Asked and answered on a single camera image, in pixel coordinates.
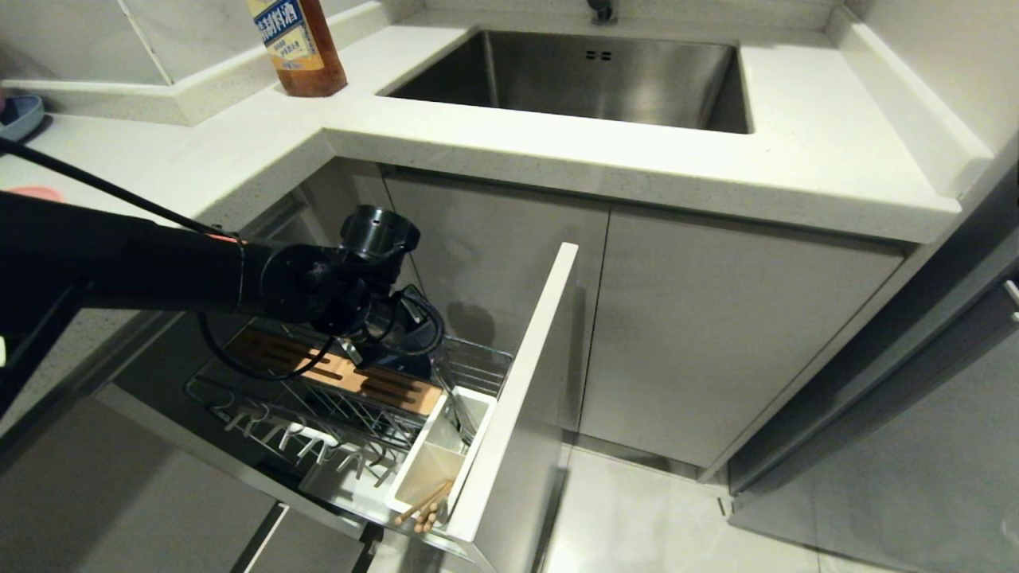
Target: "chopsticks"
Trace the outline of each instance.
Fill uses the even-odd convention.
[[[439,507],[443,502],[445,502],[446,496],[449,494],[450,489],[452,489],[451,479],[443,482],[442,485],[435,490],[435,492],[425,498],[420,504],[417,504],[401,513],[395,519],[395,524],[400,525],[415,513],[421,512],[418,517],[418,524],[414,526],[414,530],[418,533],[431,531],[432,525],[435,523],[435,520],[438,519]]]

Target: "cabinet handle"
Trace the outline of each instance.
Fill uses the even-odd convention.
[[[1006,280],[1005,292],[1008,293],[1010,297],[1012,297],[1012,300],[1015,301],[1016,306],[1019,306],[1019,287],[1016,287],[1016,283],[1012,282],[1011,280]],[[1019,322],[1019,312],[1012,313],[1012,320]]]

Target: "white countertop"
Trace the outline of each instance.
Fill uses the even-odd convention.
[[[754,133],[376,95],[478,27],[739,44]],[[55,115],[31,146],[226,228],[239,228],[336,156],[911,243],[936,241],[960,213],[819,33],[425,11],[341,50],[340,59],[351,85],[330,98],[289,98],[275,86],[194,127]],[[155,218],[0,158],[0,188],[30,185],[53,187],[73,204]],[[55,349],[65,358],[51,355],[37,377],[65,375],[103,336],[88,337],[73,352]]]

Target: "robotic arm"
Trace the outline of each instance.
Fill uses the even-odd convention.
[[[213,352],[243,371],[212,340],[204,313],[310,323],[348,343],[361,365],[426,355],[442,341],[442,319],[420,293],[392,293],[420,232],[391,211],[358,207],[336,248],[205,228],[211,232],[0,192],[0,335],[8,354],[0,415],[81,308],[198,312]]]

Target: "bottle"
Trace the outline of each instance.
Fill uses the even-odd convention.
[[[248,0],[283,89],[321,98],[346,86],[319,0]]]

